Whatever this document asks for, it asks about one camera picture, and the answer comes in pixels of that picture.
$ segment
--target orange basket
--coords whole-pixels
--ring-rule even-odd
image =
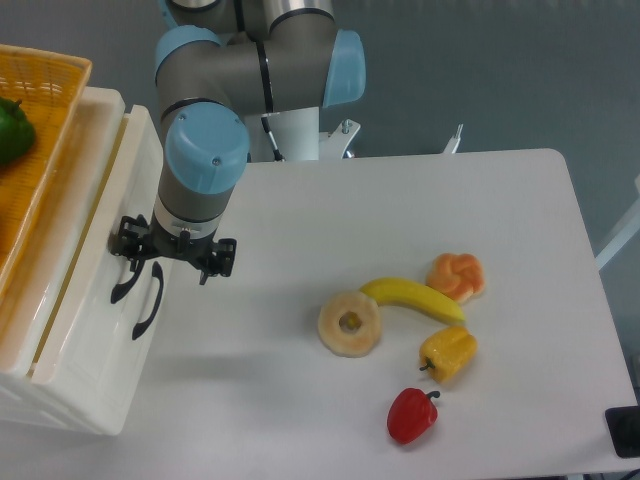
[[[91,66],[84,58],[0,45],[0,97],[22,100],[36,131],[26,155],[0,166],[0,299],[36,225]]]

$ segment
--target white plastic crate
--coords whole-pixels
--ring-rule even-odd
[[[123,215],[149,216],[162,168],[162,147],[148,111],[124,114],[118,92],[87,88],[60,177],[60,195],[38,230],[32,274],[0,307],[0,420],[95,433],[121,431],[155,323],[137,340],[158,282],[147,265],[122,301],[111,288],[131,275],[107,248]],[[169,260],[159,260],[165,281]]]

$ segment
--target yellow banana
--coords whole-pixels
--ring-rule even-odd
[[[406,278],[383,277],[360,287],[379,306],[399,305],[422,312],[447,325],[465,322],[464,312],[456,302],[437,290]]]

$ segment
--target fake vegetable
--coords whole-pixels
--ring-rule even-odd
[[[426,370],[436,382],[453,377],[478,350],[478,342],[462,326],[440,330],[427,338],[420,347],[420,370]]]
[[[413,280],[383,277],[373,280],[360,291],[379,306],[400,305],[413,308],[449,325],[464,323],[460,306],[442,293]]]
[[[344,318],[358,319],[350,328]],[[336,355],[362,357],[369,353],[382,335],[378,305],[362,292],[344,292],[331,298],[320,310],[318,335],[322,343]]]
[[[21,157],[35,142],[36,132],[17,102],[0,97],[0,165]]]
[[[431,402],[440,392],[425,393],[417,388],[406,388],[394,400],[387,416],[389,435],[401,445],[413,442],[438,418],[438,410]]]
[[[480,260],[469,253],[443,253],[433,262],[426,284],[458,303],[464,303],[484,290]]]

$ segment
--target red bell pepper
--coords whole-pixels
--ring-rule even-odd
[[[431,402],[440,392],[425,394],[417,388],[406,388],[394,400],[387,416],[389,435],[401,445],[413,442],[438,418],[438,410]]]

